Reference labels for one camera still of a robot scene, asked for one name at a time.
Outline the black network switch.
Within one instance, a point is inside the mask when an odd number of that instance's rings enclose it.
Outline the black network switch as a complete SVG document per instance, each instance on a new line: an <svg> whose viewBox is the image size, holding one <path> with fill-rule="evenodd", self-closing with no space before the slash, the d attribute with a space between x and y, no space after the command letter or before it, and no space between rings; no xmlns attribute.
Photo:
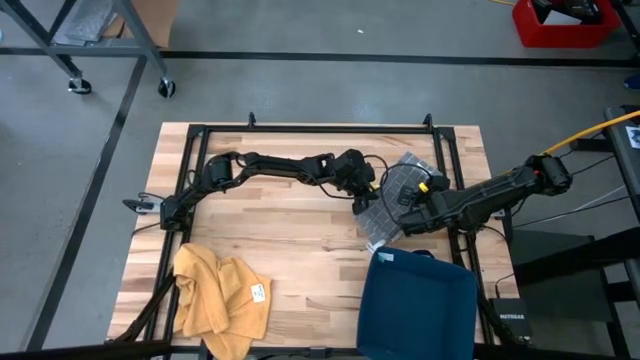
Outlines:
<svg viewBox="0 0 640 360"><path fill-rule="evenodd" d="M524 301L520 298L492 298L490 303L515 338L529 343L532 330Z"/></svg>

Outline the black device in crate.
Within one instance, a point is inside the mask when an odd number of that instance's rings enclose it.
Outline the black device in crate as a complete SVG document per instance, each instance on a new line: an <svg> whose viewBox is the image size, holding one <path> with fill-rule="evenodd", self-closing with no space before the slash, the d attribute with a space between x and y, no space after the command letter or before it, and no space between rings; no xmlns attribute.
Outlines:
<svg viewBox="0 0 640 360"><path fill-rule="evenodd" d="M602 12L594 0L531 0L543 25L598 25Z"/></svg>

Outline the black floor stand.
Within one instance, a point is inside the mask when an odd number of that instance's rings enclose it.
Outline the black floor stand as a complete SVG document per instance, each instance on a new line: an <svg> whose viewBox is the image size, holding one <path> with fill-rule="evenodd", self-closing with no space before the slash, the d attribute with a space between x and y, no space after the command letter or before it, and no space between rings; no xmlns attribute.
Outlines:
<svg viewBox="0 0 640 360"><path fill-rule="evenodd" d="M640 309L640 227L601 239L514 230L510 251L519 289L544 292L532 313L603 322L614 355L640 360L631 357L616 310L623 302Z"/></svg>

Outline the grey plastic bag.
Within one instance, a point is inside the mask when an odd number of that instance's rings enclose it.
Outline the grey plastic bag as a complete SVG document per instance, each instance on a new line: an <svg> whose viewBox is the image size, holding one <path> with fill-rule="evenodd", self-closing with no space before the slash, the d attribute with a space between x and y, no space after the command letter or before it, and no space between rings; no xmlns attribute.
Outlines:
<svg viewBox="0 0 640 360"><path fill-rule="evenodd" d="M113 0L77 0L53 37L58 45L98 42L115 18Z"/></svg>

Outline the black outer rig frame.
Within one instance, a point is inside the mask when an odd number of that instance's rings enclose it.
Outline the black outer rig frame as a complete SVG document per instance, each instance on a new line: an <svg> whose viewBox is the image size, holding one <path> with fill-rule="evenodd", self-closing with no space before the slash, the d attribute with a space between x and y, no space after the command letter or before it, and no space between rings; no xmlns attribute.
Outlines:
<svg viewBox="0 0 640 360"><path fill-rule="evenodd" d="M294 53L294 52L220 52L220 51L163 51L166 59L215 59L215 60L274 60L274 61L319 61L319 62L372 62L406 63L437 65L490 65L490 66L531 66L531 67L592 67L592 68L640 68L640 58L630 59L569 59L569 58L497 58L497 57L452 57L419 55L384 54L346 54L346 53ZM80 207L76 224L68 243L63 247L61 263L58 269L61 275L53 278L46 292L42 309L36 313L34 329L28 334L26 348L40 350L48 335L53 316L57 310L64 287L75 262L80 244L86 232L88 221L93 213L99 192L103 186L106 172L110 166L117 146L120 132L124 127L130 105L135 96L140 76L147 59L140 55L132 73L123 102L118 110L99 161L96 165L86 197Z"/></svg>

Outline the black side desk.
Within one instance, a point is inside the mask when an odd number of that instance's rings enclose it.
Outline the black side desk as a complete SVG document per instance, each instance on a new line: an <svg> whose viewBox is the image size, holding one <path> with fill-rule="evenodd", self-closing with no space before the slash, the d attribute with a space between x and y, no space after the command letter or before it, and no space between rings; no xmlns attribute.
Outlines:
<svg viewBox="0 0 640 360"><path fill-rule="evenodd" d="M640 115L606 128L605 137L640 222Z"/></svg>

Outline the grey metal cart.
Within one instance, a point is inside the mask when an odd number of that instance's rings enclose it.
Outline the grey metal cart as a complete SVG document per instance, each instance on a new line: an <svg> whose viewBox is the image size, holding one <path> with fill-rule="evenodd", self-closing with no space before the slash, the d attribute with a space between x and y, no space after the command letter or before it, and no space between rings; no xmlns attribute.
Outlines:
<svg viewBox="0 0 640 360"><path fill-rule="evenodd" d="M0 0L0 14L5 14L13 20L34 41L36 51L49 57L66 74L68 82L72 78L85 79L83 72L73 62L75 56L139 57L143 55L159 72L159 80L163 77L173 80L161 55L163 48L154 44L131 0L113 0L113 8L116 15L124 18L134 35L133 39L104 38L102 35L98 42L87 43L82 47L55 44L53 37L76 1L63 0L52 24L48 27L35 17L22 0Z"/></svg>

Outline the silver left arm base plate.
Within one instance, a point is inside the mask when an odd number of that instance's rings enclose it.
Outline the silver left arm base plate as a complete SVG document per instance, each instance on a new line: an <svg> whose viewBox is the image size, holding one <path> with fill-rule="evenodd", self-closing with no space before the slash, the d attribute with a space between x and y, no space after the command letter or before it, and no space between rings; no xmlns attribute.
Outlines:
<svg viewBox="0 0 640 360"><path fill-rule="evenodd" d="M156 197L140 197L138 199L124 199L122 203L138 215L157 214L160 212L162 199Z"/></svg>

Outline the blue fabric bin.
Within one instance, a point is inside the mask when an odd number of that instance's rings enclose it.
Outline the blue fabric bin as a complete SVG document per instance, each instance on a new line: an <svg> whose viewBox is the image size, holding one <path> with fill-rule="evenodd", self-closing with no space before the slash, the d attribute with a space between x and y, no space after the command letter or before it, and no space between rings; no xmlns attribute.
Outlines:
<svg viewBox="0 0 640 360"><path fill-rule="evenodd" d="M472 360L475 275L427 250L381 247L372 257L356 347L371 360Z"/></svg>

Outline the grey checked towel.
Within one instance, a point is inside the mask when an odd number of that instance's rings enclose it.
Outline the grey checked towel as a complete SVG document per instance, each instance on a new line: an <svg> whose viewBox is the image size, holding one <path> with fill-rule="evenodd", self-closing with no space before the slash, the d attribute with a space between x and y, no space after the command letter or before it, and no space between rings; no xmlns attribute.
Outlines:
<svg viewBox="0 0 640 360"><path fill-rule="evenodd" d="M354 216L367 238L365 246L370 253L402 236L398 218L409 210L409 206L397 203L399 190L407 181L426 175L433 178L443 173L409 151L383 172L382 191L376 191L379 199L372 201L366 211Z"/></svg>

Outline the brown cardboard box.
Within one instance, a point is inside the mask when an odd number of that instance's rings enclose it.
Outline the brown cardboard box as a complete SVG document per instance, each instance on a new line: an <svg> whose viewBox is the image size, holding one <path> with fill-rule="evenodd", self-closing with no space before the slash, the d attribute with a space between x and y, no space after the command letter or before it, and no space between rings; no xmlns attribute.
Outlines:
<svg viewBox="0 0 640 360"><path fill-rule="evenodd" d="M168 48L180 0L131 0L131 3L154 44L160 48ZM133 39L134 35L124 18L115 15L103 32L103 37Z"/></svg>

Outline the yellow towel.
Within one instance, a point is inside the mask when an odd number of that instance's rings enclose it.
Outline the yellow towel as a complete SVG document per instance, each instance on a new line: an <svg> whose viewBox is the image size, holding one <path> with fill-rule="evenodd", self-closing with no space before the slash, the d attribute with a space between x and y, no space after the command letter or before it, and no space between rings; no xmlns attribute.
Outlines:
<svg viewBox="0 0 640 360"><path fill-rule="evenodd" d="M218 258L187 243L174 256L173 275L179 289L175 333L202 340L218 360L244 360L252 342L265 337L271 280L243 259Z"/></svg>

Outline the red plastic crate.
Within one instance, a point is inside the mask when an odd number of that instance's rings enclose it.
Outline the red plastic crate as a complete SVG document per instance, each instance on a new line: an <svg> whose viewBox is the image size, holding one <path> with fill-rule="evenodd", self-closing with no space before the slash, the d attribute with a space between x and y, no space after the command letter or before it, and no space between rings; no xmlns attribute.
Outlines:
<svg viewBox="0 0 640 360"><path fill-rule="evenodd" d="M602 12L598 25L543 25L531 5L531 0L517 0L512 18L524 47L556 49L597 48L621 25L609 0L594 0Z"/></svg>

